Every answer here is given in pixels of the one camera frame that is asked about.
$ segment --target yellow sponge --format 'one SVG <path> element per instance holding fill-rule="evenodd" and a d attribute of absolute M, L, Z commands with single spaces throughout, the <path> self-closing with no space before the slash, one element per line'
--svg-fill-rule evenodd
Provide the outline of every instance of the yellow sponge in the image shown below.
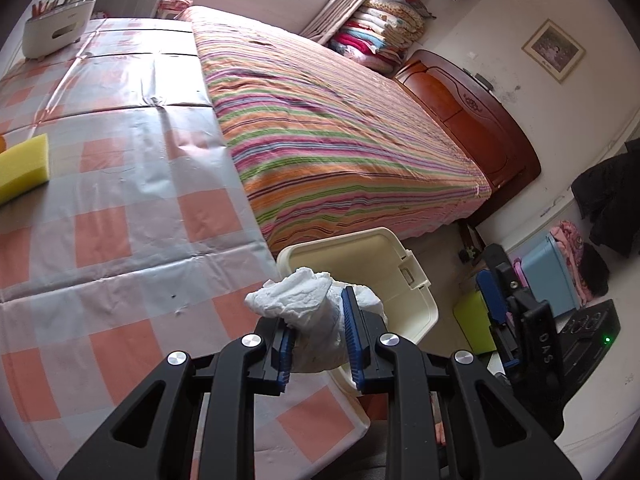
<path fill-rule="evenodd" d="M 49 143 L 33 137 L 0 153 L 0 205 L 49 180 Z"/>

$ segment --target picture frame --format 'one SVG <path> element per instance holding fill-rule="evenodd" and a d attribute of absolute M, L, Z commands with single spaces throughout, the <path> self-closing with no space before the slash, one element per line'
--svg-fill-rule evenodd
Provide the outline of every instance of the picture frame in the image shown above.
<path fill-rule="evenodd" d="M 546 20 L 522 49 L 558 82 L 571 73 L 586 52 L 551 20 Z"/>

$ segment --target pink checkered tablecloth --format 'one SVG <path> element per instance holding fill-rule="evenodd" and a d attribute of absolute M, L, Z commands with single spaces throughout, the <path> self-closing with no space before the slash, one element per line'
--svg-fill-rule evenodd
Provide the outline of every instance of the pink checkered tablecloth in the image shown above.
<path fill-rule="evenodd" d="M 278 276 L 189 23 L 97 20 L 14 67 L 0 135 L 41 134 L 50 182 L 0 206 L 0 416 L 49 480 L 164 355 L 250 332 L 242 300 Z M 367 425 L 327 374 L 293 376 L 256 399 L 257 479 L 308 478 Z"/>

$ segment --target cream plastic bin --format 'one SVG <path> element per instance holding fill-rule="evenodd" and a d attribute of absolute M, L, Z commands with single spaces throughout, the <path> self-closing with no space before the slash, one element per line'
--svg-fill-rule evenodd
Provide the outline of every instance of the cream plastic bin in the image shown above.
<path fill-rule="evenodd" d="M 299 267 L 328 272 L 334 280 L 367 285 L 382 300 L 388 329 L 419 343 L 438 320 L 430 281 L 411 251 L 383 227 L 289 246 L 278 254 L 284 278 Z M 350 394 L 356 392 L 348 365 L 332 374 Z"/>

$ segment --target green box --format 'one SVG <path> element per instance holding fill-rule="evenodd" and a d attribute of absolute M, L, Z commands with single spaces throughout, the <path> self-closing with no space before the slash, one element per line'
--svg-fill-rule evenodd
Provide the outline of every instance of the green box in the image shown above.
<path fill-rule="evenodd" d="M 474 354 L 495 351 L 494 338 L 489 331 L 486 303 L 479 290 L 465 294 L 453 307 L 453 315 Z"/>

